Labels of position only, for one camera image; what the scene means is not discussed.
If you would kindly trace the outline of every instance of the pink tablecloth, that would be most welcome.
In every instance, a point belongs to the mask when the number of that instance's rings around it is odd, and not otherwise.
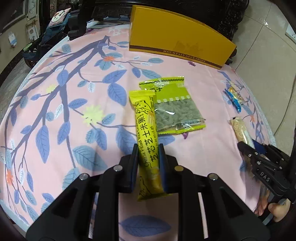
[[[229,66],[216,70],[129,52],[128,26],[121,26],[93,30],[55,51],[30,76],[0,125],[0,203],[22,229],[80,173],[103,173],[131,153],[135,120],[127,93],[160,76],[185,77],[207,124],[184,135],[160,136],[166,153],[195,174],[217,173],[255,209],[259,187],[244,172],[229,120],[239,115],[254,139],[270,140],[244,82]],[[223,93],[230,85],[247,101],[240,114]],[[176,240],[177,196],[137,202],[137,195],[138,189],[120,195],[121,240]]]

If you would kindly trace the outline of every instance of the small candy package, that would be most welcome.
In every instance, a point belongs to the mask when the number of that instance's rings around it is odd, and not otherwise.
[[[243,141],[244,143],[248,144],[250,147],[255,149],[254,143],[253,143],[253,139],[251,138],[245,124],[244,121],[240,118],[240,117],[234,117],[231,121],[230,121],[232,128],[234,130],[235,136],[237,137],[238,142]],[[254,176],[251,172],[252,169],[252,165],[250,162],[250,158],[247,156],[244,156],[244,160],[247,163],[247,170],[248,173],[251,176]]]
[[[154,90],[129,92],[131,103],[135,108],[140,157],[140,193],[138,201],[167,195],[163,191],[159,172],[154,96]]]
[[[141,82],[139,86],[155,91],[158,134],[181,134],[205,127],[205,119],[184,87],[184,77],[159,78]]]
[[[237,112],[240,113],[242,111],[241,105],[246,103],[243,97],[232,87],[230,86],[228,89],[225,89],[225,93],[230,98],[231,102],[237,109]]]

